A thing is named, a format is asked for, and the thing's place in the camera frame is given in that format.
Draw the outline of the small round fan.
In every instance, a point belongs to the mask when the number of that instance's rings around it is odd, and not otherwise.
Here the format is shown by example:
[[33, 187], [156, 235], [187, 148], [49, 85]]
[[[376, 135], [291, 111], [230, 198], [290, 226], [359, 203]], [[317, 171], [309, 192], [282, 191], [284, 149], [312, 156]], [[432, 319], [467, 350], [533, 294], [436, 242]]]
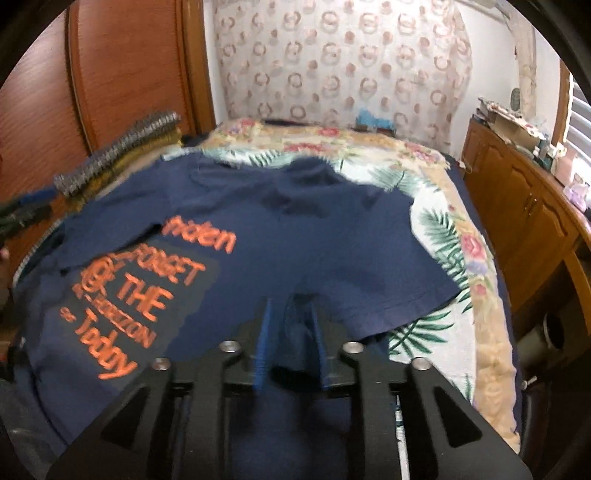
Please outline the small round fan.
[[521, 109], [521, 89], [518, 87], [511, 91], [510, 107], [513, 111], [519, 111]]

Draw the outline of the palm leaf print sheet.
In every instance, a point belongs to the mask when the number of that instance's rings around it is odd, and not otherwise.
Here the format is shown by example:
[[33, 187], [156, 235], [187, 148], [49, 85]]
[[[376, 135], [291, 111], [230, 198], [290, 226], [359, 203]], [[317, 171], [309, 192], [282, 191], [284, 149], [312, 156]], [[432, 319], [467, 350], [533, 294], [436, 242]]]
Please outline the palm leaf print sheet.
[[444, 376], [468, 401], [474, 400], [476, 340], [470, 275], [451, 207], [440, 187], [411, 167], [367, 161], [360, 156], [363, 149], [356, 150], [351, 158], [311, 150], [197, 148], [193, 152], [201, 162], [231, 171], [284, 169], [301, 159], [312, 158], [331, 166], [349, 182], [399, 192], [411, 199], [413, 203], [407, 208], [410, 214], [407, 229], [455, 282], [459, 294], [447, 305], [388, 331], [386, 348], [389, 358], [408, 363], [412, 358], [424, 355], [442, 368]]

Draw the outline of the wooden louvered wardrobe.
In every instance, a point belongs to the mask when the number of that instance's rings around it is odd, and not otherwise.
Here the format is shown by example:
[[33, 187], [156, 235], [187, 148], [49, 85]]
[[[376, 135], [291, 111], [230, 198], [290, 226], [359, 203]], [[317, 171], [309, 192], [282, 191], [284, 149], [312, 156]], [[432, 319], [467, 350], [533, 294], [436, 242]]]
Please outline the wooden louvered wardrobe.
[[1, 198], [41, 189], [162, 110], [186, 135], [215, 125], [204, 2], [75, 1], [1, 87]]

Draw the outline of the striped window blind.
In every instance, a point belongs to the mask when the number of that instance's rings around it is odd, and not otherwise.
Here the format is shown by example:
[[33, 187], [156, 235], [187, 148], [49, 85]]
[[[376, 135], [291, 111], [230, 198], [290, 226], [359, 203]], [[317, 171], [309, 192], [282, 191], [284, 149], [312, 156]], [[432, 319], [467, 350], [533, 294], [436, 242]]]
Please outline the striped window blind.
[[587, 164], [591, 161], [591, 106], [578, 82], [570, 75], [569, 113], [565, 139]]

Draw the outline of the folded dark patterned cloth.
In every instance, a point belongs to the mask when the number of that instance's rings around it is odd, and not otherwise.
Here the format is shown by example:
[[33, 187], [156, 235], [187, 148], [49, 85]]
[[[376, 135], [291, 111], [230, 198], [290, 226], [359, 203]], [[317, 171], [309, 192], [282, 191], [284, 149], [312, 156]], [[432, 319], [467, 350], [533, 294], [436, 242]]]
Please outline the folded dark patterned cloth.
[[181, 138], [180, 121], [180, 115], [171, 110], [147, 115], [112, 143], [93, 152], [72, 172], [56, 175], [55, 188], [68, 199], [93, 198], [141, 156], [177, 143]]

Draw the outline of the floral blanket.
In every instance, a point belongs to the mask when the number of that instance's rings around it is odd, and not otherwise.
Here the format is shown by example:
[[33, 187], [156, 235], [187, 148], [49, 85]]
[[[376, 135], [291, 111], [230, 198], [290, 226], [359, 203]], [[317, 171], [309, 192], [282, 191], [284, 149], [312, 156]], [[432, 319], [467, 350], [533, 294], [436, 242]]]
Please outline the floral blanket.
[[517, 369], [505, 311], [503, 289], [485, 229], [463, 182], [460, 162], [409, 140], [379, 133], [358, 133], [329, 127], [294, 127], [263, 124], [249, 118], [228, 121], [202, 144], [202, 149], [254, 148], [301, 152], [311, 150], [330, 156], [353, 157], [411, 167], [440, 187], [451, 212], [464, 251], [475, 315], [476, 387], [471, 402], [513, 450], [521, 439], [517, 415]]

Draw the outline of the wooden sideboard cabinet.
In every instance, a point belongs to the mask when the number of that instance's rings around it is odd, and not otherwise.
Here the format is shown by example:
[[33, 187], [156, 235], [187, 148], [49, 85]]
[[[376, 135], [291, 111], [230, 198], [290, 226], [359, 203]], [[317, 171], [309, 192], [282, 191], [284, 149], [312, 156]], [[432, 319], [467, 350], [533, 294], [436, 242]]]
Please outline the wooden sideboard cabinet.
[[517, 313], [566, 269], [590, 322], [590, 222], [547, 171], [471, 119], [462, 152], [465, 183], [490, 238]]

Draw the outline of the blue item on box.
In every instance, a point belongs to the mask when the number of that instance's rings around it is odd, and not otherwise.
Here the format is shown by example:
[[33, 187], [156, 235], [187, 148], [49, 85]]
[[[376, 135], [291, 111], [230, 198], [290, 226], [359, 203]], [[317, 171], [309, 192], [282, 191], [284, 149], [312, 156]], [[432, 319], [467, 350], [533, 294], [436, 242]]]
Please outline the blue item on box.
[[370, 113], [369, 110], [362, 109], [356, 115], [356, 130], [394, 133], [396, 127], [394, 127], [392, 120], [377, 117], [373, 113]]

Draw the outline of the beige tied side curtain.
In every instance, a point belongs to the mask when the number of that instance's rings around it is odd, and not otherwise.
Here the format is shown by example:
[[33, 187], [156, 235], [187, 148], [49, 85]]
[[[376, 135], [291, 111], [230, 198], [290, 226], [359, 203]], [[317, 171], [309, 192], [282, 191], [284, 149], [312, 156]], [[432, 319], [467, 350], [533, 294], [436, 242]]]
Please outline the beige tied side curtain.
[[530, 121], [536, 116], [537, 55], [535, 28], [515, 8], [509, 11], [508, 28], [515, 42], [518, 62], [521, 114]]

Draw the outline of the circle pattern curtain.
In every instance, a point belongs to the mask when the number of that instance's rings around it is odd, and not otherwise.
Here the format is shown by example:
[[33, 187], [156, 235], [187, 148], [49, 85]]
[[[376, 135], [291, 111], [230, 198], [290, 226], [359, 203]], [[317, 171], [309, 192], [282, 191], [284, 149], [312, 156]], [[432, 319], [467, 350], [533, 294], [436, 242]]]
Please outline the circle pattern curtain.
[[472, 71], [452, 1], [217, 1], [228, 115], [353, 127], [363, 115], [450, 152]]

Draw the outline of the navy t-shirt orange print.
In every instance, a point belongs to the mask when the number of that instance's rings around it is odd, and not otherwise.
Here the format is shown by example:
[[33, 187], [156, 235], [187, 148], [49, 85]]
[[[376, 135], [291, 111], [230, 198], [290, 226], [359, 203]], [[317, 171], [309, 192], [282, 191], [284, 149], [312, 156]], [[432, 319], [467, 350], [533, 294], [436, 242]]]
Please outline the navy t-shirt orange print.
[[273, 363], [231, 416], [238, 479], [342, 479], [349, 404], [315, 400], [311, 303], [355, 340], [439, 309], [459, 288], [408, 230], [399, 192], [322, 161], [231, 171], [193, 153], [157, 161], [67, 218], [14, 292], [17, 383], [62, 453], [154, 359], [216, 347], [273, 300]]

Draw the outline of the cardboard box with clutter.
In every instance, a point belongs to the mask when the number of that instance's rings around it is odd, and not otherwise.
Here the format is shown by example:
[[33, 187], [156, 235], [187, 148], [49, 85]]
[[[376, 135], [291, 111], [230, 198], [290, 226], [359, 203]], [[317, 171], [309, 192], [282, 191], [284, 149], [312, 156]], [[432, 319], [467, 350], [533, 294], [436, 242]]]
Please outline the cardboard box with clutter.
[[478, 109], [484, 115], [489, 127], [505, 143], [512, 143], [533, 152], [547, 140], [547, 136], [537, 127], [497, 102], [483, 97], [480, 97], [479, 101]]

